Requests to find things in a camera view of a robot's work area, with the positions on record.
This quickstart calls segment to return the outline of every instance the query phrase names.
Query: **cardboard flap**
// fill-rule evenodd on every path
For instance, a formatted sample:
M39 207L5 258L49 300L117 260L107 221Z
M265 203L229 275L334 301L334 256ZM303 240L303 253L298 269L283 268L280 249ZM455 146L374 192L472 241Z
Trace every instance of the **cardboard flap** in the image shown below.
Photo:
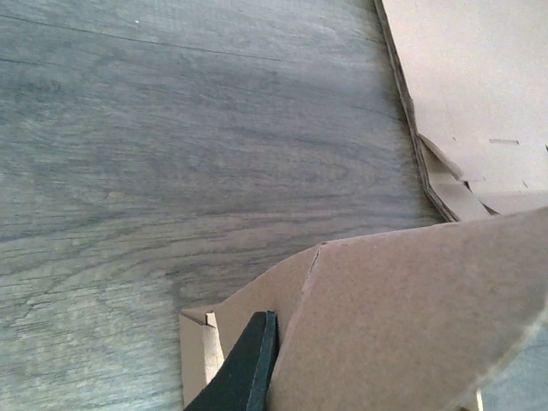
M451 410L546 314L548 208L320 248L269 409Z
M180 311L182 386L186 404L215 376L255 312L276 312L280 340L283 340L318 250L316 246L289 257L216 306Z
M467 220L481 214L480 201L502 214L548 206L537 195L548 193L548 8L520 0L375 3L421 173L430 174L424 145L448 176L468 184L423 176L440 211ZM519 199L498 206L500 197Z

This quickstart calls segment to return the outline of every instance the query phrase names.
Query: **cardboard fold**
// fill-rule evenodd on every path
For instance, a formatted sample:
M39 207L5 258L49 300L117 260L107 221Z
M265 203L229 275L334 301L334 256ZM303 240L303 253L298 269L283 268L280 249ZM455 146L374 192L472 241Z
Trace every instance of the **cardboard fold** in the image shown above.
M223 351L254 311L277 311L270 411L464 406L545 320L546 249L548 208L330 241L215 306ZM203 350L182 355L183 384L203 388L185 361Z
M488 218L490 212L466 185L453 177L445 165L425 146L420 147L424 159L426 185L438 209L445 209L450 221L473 221Z

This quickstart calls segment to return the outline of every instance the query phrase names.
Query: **corrugated cardboard edge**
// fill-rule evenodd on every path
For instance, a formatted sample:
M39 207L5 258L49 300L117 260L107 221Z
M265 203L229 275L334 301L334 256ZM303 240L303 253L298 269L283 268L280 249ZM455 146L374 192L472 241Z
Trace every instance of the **corrugated cardboard edge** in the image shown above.
M456 179L449 167L436 157L421 138L414 117L413 100L408 92L405 74L402 71L394 40L392 39L382 0L375 0L375 6L386 39L390 63L396 77L396 85L408 120L411 141L419 165L420 179L426 195L448 221L467 221L489 217L491 214L477 197L463 182Z
M253 313L275 311L283 343L319 247L308 248L274 265L220 304L179 312L185 406L217 373Z

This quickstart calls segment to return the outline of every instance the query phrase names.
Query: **brown cardboard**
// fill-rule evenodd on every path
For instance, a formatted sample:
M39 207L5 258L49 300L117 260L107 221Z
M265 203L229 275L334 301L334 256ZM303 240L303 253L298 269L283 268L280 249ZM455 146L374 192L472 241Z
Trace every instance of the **brown cardboard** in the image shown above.
M215 306L223 351L253 311L273 309L283 342L270 411L451 410L546 317L546 249L548 208L331 241ZM184 384L187 357L203 352L183 350Z
M480 216L479 203L500 214L548 206L548 9L520 0L376 4L438 208L467 220ZM425 146L450 185L432 181Z
M189 404L210 381L206 377L206 364L215 363L210 357L217 355L205 350L205 335L211 327L206 323L206 313L215 314L224 358L256 311L271 310L277 313L280 343L283 343L289 320L301 297L302 284L318 250L319 246L312 247L280 262L221 304L181 310L179 322L185 404Z

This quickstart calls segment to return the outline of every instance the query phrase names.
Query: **wood grain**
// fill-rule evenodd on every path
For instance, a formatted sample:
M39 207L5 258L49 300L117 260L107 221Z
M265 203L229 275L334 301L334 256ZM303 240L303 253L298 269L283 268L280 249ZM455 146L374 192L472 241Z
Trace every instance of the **wood grain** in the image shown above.
M176 410L176 310L441 222L372 2L0 0L0 408Z

